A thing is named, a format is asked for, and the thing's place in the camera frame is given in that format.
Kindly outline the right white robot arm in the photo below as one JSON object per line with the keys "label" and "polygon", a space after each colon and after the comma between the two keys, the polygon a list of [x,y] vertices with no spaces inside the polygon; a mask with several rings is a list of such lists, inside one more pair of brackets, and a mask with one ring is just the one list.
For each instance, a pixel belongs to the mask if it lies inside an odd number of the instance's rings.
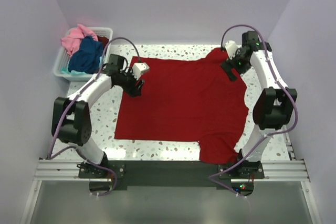
{"label": "right white robot arm", "polygon": [[254,68],[261,94],[252,111],[252,133],[239,150],[237,162],[218,170],[220,179],[263,177],[261,158],[269,141],[273,136],[286,133],[283,127],[292,116],[298,117],[297,90],[289,88],[280,76],[270,44],[252,30],[242,34],[241,43],[237,45],[232,40],[221,42],[221,51],[228,54],[221,68],[231,82]]}

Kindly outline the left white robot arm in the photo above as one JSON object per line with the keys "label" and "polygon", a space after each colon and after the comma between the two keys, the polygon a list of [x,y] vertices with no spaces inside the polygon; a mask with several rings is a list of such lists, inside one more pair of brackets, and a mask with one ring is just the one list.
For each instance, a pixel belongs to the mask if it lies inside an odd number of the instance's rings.
{"label": "left white robot arm", "polygon": [[128,61],[119,55],[110,55],[102,72],[94,74],[75,93],[54,101],[51,134],[53,140],[60,140],[82,156],[78,165],[82,173],[95,178],[115,178],[109,167],[106,153],[100,149],[91,136],[90,109],[98,99],[115,86],[119,86],[131,97],[141,95],[144,85],[142,75],[150,70],[147,63],[138,61],[127,68]]}

